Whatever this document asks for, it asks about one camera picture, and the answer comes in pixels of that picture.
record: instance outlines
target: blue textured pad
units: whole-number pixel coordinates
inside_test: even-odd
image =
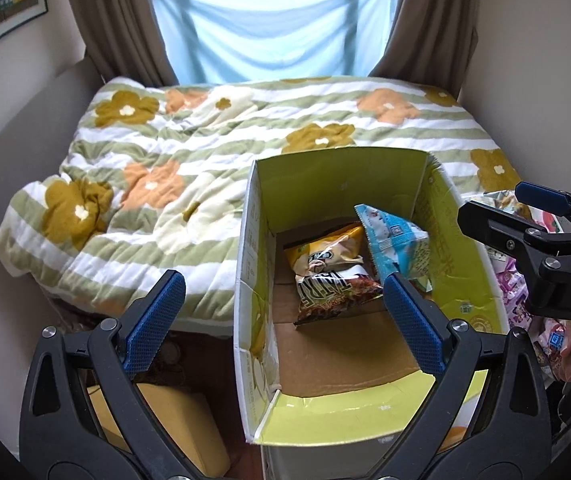
[[[557,216],[568,215],[571,210],[571,203],[563,193],[529,182],[519,182],[515,187],[515,196],[519,202]]]
[[[158,348],[185,301],[185,279],[179,272],[170,278],[140,318],[127,339],[123,368],[128,377],[150,367]]]
[[[421,370],[439,378],[445,371],[443,342],[393,274],[383,285],[383,301]]]

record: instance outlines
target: light blue fabric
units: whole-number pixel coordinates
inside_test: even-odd
[[[397,0],[152,0],[181,84],[368,75]]]

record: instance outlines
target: open box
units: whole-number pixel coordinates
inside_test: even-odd
[[[258,160],[246,192],[234,316],[236,386],[248,442],[332,446],[393,434],[406,427],[433,384],[380,300],[294,328],[299,298],[283,245],[356,220],[359,203],[428,231],[432,296],[448,317],[507,332],[485,248],[460,232],[461,198],[433,156],[347,147]],[[484,380],[485,372],[475,374],[467,399]]]

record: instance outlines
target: metal bolt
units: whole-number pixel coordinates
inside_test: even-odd
[[[515,326],[512,329],[512,335],[517,339],[527,339],[527,332],[525,329],[521,328],[520,326]]]
[[[556,258],[552,258],[549,256],[544,261],[546,267],[550,267],[550,269],[560,269],[561,263]]]
[[[452,320],[452,328],[454,328],[454,330],[456,330],[456,332],[467,332],[469,327],[470,327],[470,325],[468,325],[462,319],[453,319]]]
[[[102,320],[101,322],[101,330],[105,330],[106,332],[113,330],[116,326],[116,319],[113,317],[108,317],[107,319]]]
[[[53,326],[46,326],[41,332],[41,335],[46,339],[51,338],[54,334],[56,334],[56,329]]]

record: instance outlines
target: white wall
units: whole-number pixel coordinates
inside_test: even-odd
[[[83,57],[68,0],[0,39],[0,129],[49,81]]]
[[[83,56],[68,0],[0,40],[0,129],[56,75]],[[25,378],[43,326],[56,318],[37,285],[11,278],[0,263],[0,440],[18,451]]]
[[[571,0],[481,0],[464,106],[521,177],[571,190]]]

